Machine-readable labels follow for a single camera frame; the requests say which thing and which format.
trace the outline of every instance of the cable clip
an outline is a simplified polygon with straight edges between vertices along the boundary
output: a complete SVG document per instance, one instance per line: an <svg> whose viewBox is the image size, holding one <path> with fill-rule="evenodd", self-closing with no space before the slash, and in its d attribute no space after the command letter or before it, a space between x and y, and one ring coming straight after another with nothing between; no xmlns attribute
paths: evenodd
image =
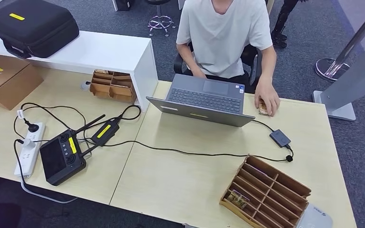
<svg viewBox="0 0 365 228"><path fill-rule="evenodd" d="M19 119L24 119L23 109L18 110L17 113Z"/></svg>

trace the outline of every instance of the power strip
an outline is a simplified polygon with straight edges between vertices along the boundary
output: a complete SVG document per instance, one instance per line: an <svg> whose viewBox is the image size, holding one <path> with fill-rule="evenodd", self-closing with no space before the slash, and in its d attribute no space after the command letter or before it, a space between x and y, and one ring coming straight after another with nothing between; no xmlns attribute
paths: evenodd
<svg viewBox="0 0 365 228"><path fill-rule="evenodd" d="M45 125L43 123L36 123L39 128L36 132L27 132L26 139L32 141L40 141L43 138ZM19 159L21 163L21 168L24 177L30 177L33 174L34 166L36 165L37 157L39 154L41 142L36 142L36 146L32 148L22 147L21 153L19 154ZM16 169L14 174L20 177L19 164L16 164Z"/></svg>

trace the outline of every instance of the laptop touchpad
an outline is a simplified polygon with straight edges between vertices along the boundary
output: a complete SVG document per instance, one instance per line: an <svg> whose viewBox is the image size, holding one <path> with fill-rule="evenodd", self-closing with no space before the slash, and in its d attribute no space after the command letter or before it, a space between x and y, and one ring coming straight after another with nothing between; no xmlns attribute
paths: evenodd
<svg viewBox="0 0 365 228"><path fill-rule="evenodd" d="M208 93L227 95L229 91L229 84L223 82L205 81L203 91Z"/></svg>

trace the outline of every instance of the white device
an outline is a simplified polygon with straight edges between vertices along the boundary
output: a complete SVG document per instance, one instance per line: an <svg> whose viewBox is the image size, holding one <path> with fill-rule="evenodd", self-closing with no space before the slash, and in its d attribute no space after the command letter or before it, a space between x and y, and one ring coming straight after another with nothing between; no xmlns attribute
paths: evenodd
<svg viewBox="0 0 365 228"><path fill-rule="evenodd" d="M41 146L41 142L39 141L42 140L45 131L45 125L43 123L36 123L36 125L38 125L38 131L27 132L27 136L24 139L24 144L21 148L21 153L19 154L23 176L27 178L33 174ZM14 174L20 177L19 163L16 165Z"/></svg>
<svg viewBox="0 0 365 228"><path fill-rule="evenodd" d="M296 228L332 228L332 218L309 203Z"/></svg>

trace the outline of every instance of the stool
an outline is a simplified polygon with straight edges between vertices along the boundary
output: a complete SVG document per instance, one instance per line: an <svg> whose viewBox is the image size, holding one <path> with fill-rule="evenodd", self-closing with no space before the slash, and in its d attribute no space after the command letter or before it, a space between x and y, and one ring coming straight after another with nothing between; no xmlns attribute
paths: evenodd
<svg viewBox="0 0 365 228"><path fill-rule="evenodd" d="M160 8L160 5L163 5L165 3L168 3L170 0L146 0L151 5L156 5L157 7L157 16L152 17L148 23L148 28L150 28L149 36L153 36L153 29L164 29L166 32L166 37L169 37L168 34L168 27L175 28L175 24L173 20L168 16L162 15L162 10Z"/></svg>

